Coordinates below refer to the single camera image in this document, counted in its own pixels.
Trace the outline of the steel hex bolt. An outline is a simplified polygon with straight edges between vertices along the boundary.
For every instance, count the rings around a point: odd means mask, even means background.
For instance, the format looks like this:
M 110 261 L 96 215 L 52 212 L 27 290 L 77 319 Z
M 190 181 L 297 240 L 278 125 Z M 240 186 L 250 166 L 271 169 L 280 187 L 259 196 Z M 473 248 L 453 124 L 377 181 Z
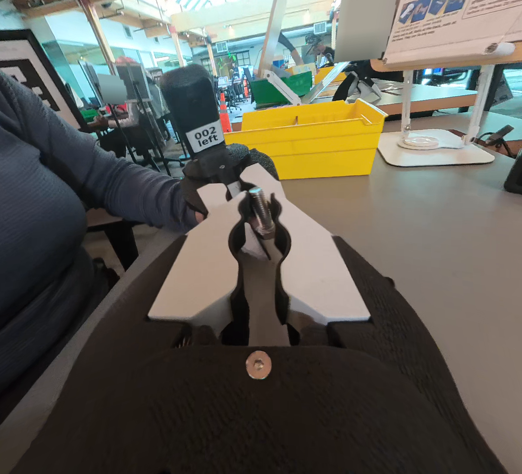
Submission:
M 256 230 L 260 236 L 265 238 L 275 235 L 276 226 L 271 216 L 270 204 L 265 196 L 264 190 L 255 186 L 248 191 L 250 206 L 257 219 Z

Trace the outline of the black label printer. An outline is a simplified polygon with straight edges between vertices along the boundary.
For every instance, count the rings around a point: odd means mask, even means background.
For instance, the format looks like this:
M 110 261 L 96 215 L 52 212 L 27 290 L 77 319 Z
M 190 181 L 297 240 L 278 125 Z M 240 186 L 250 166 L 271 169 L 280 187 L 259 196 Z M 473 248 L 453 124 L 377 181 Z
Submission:
M 512 194 L 516 194 L 516 195 L 522 194 L 522 189 L 521 189 L 522 159 L 521 159 L 521 157 L 522 157 L 522 150 L 520 149 L 515 158 L 514 164 L 504 182 L 505 191 L 512 193 Z

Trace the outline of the wooden instruction board stand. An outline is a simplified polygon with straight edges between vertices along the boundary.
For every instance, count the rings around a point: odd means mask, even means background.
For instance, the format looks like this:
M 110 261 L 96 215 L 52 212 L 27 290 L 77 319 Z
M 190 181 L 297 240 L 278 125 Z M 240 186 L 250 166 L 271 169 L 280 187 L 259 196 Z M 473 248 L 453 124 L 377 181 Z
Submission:
M 400 132 L 382 133 L 378 151 L 389 165 L 398 167 L 424 167 L 443 165 L 487 164 L 494 155 L 473 144 L 478 136 L 486 97 L 493 79 L 494 68 L 500 64 L 513 64 L 521 61 L 521 41 L 504 43 L 507 54 L 501 56 L 481 56 L 467 60 L 442 59 L 424 61 L 421 64 L 400 64 L 386 66 L 385 70 L 403 71 L 402 112 Z M 443 129 L 415 131 L 411 126 L 410 108 L 415 70 L 424 68 L 479 67 L 476 100 L 466 133 L 459 137 Z

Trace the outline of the person's left hand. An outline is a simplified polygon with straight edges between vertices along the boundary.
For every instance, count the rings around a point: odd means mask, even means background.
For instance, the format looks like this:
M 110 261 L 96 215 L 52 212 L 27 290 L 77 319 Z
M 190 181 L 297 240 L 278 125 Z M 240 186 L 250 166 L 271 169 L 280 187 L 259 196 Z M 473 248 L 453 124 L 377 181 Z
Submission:
M 181 191 L 185 202 L 188 207 L 193 210 L 197 223 L 202 223 L 208 214 L 207 207 L 205 206 L 201 196 L 199 195 L 199 189 L 206 186 L 208 182 L 203 179 L 190 178 L 188 176 L 181 179 Z

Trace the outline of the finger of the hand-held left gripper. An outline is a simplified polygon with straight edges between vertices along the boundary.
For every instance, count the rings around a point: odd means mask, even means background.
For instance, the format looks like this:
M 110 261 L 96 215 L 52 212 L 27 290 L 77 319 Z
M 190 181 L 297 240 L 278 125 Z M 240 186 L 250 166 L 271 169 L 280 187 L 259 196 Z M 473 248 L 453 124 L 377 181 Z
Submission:
M 223 183 L 209 183 L 197 190 L 206 213 L 205 218 L 230 218 L 231 210 L 227 200 L 227 186 Z
M 259 187 L 263 190 L 264 196 L 271 201 L 272 195 L 278 200 L 282 198 L 282 184 L 260 164 L 253 164 L 246 167 L 240 174 L 240 181 L 248 189 Z

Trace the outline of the printed instruction sheet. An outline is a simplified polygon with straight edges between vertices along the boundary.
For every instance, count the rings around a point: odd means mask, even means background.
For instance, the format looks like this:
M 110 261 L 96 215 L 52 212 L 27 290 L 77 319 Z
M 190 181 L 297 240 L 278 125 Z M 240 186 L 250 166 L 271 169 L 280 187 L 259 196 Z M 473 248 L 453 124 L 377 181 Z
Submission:
M 383 63 L 507 54 L 521 40 L 521 0 L 400 0 Z

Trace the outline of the green plastic bin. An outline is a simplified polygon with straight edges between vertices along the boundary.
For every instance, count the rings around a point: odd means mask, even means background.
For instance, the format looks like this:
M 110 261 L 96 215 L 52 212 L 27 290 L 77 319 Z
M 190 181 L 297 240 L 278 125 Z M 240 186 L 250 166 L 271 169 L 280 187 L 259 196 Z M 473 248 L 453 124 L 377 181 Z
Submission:
M 299 98 L 305 96 L 312 88 L 312 72 L 303 72 L 283 78 L 283 82 Z M 287 105 L 289 100 L 280 90 L 271 84 L 267 79 L 254 79 L 250 82 L 253 101 L 257 107 L 267 107 L 274 105 Z

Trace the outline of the person's torso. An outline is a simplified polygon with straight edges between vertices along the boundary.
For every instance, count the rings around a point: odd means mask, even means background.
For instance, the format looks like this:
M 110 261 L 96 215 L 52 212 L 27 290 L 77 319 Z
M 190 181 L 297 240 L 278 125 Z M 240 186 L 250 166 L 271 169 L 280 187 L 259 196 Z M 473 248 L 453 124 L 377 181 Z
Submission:
M 1 75 L 1 397 L 34 381 L 118 280 L 82 246 L 86 210 L 31 139 L 48 112 Z

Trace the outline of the thin wooden board stand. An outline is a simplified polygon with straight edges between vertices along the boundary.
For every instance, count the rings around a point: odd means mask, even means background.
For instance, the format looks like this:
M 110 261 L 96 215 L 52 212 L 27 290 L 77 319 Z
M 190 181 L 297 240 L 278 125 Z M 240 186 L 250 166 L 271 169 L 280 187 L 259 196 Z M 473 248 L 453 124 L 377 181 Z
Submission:
M 276 86 L 289 100 L 290 105 L 301 105 L 301 99 L 295 95 L 283 80 L 272 70 L 275 50 L 278 44 L 279 34 L 282 29 L 282 21 L 286 10 L 287 0 L 273 0 L 269 16 L 267 31 L 263 48 L 261 50 L 257 75 L 260 79 L 267 79 Z

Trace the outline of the orange traffic cone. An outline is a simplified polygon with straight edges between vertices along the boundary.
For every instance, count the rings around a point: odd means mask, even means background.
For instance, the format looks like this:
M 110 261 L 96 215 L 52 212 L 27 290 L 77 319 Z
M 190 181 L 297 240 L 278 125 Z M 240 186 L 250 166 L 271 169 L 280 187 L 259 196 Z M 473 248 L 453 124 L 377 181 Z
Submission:
M 229 114 L 227 111 L 224 92 L 220 92 L 219 114 L 220 114 L 220 123 L 221 123 L 223 133 L 232 132 L 232 127 L 231 127 L 231 123 L 230 123 L 230 117 L 229 117 Z

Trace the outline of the yellow plastic bin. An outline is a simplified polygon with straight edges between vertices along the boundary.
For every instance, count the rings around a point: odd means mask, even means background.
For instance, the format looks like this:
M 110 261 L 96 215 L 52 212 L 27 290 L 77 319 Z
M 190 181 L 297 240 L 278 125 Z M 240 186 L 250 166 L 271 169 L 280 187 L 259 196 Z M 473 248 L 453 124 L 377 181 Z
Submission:
M 356 99 L 283 106 L 243 115 L 226 144 L 269 156 L 280 180 L 369 175 L 387 114 Z

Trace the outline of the black framed marker board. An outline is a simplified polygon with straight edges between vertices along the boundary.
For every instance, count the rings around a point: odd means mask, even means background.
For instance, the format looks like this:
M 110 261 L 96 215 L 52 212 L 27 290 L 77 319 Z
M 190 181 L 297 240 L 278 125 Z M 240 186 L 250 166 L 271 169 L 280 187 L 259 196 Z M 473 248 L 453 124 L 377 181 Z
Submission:
M 74 98 L 29 29 L 1 30 L 1 72 L 28 88 L 70 125 L 87 128 Z

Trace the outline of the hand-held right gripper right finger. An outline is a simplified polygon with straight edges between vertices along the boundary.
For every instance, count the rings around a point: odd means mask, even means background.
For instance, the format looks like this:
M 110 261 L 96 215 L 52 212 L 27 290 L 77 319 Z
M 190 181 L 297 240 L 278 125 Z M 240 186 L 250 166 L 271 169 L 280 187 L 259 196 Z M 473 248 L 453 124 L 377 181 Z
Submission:
M 283 325 L 328 325 L 370 318 L 333 235 L 292 204 L 271 193 L 277 268 L 276 313 Z

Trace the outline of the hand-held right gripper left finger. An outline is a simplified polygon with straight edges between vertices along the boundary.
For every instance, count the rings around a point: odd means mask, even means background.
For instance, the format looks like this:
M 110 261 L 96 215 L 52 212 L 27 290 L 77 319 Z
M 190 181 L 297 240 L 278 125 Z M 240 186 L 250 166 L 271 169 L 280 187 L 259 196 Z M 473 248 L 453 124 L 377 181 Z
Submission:
M 148 319 L 208 326 L 216 336 L 232 322 L 231 296 L 240 279 L 229 242 L 233 230 L 244 227 L 243 205 L 245 191 L 213 207 L 187 234 Z

